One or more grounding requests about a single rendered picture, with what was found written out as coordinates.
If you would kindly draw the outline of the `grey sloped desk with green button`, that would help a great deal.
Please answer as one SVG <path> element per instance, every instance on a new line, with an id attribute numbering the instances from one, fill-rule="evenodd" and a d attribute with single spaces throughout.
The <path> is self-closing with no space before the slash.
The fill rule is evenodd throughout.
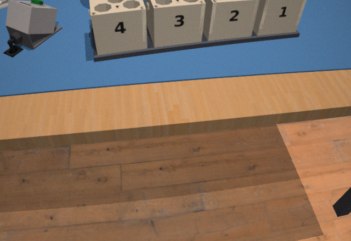
<path id="1" fill-rule="evenodd" d="M 9 0 L 6 19 L 6 27 L 11 39 L 7 42 L 9 50 L 15 53 L 23 50 L 13 43 L 34 50 L 60 31 L 62 27 L 55 24 L 57 11 L 57 8 L 45 5 L 40 0 Z"/>

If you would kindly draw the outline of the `blue bench mat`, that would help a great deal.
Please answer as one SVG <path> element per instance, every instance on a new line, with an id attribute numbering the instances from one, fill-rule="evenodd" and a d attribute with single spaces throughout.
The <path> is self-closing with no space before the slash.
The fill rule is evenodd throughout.
<path id="1" fill-rule="evenodd" d="M 94 61 L 89 0 L 40 0 L 60 31 L 9 50 L 0 9 L 0 97 L 124 85 L 351 70 L 351 0 L 307 0 L 299 37 Z"/>

